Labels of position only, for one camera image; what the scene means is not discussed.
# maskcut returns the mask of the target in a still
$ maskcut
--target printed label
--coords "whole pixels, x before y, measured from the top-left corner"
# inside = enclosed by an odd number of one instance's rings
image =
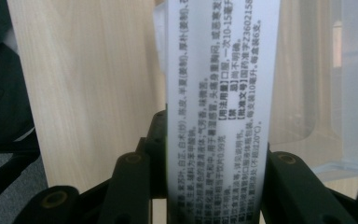
[[[279,5],[167,2],[169,223],[258,223]]]

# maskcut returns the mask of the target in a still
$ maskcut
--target screw hole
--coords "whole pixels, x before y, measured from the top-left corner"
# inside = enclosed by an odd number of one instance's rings
[[[286,162],[287,164],[296,163],[296,159],[289,155],[281,154],[278,156],[278,158],[281,159],[281,161]]]
[[[59,190],[56,192],[52,192],[48,196],[46,196],[42,200],[40,205],[42,205],[42,207],[47,209],[54,208],[65,203],[67,198],[68,198],[68,194],[63,190]]]

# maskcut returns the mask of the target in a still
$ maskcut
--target wooden surface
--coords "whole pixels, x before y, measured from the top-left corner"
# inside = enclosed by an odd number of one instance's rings
[[[154,0],[9,0],[48,184],[84,191],[165,107]]]

